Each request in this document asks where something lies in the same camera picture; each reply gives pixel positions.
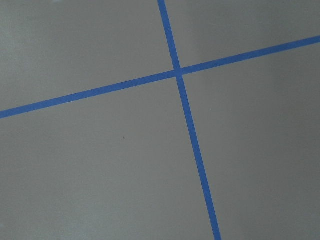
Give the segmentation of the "blue tape strip lengthwise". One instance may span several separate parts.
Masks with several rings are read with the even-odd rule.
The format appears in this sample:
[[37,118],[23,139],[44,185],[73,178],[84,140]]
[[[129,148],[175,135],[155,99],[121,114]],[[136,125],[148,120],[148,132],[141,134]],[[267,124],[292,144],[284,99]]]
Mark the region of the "blue tape strip lengthwise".
[[159,0],[158,8],[161,15],[162,25],[165,32],[165,37],[167,41],[167,46],[171,58],[171,63],[173,67],[174,76],[176,79],[178,92],[180,95],[180,100],[184,112],[184,117],[190,137],[190,142],[193,150],[193,155],[197,167],[197,172],[199,175],[203,196],[205,199],[205,204],[209,216],[209,221],[213,233],[213,237],[215,240],[221,240],[221,232],[220,227],[215,211],[214,201],[211,194],[211,189],[208,182],[208,177],[206,173],[205,164],[203,162],[202,152],[200,148],[200,144],[198,141],[197,131],[189,103],[188,93],[185,85],[185,81],[182,74],[182,68],[180,65],[179,55],[175,44],[174,34],[171,27],[170,17],[168,14],[166,2],[164,0]]

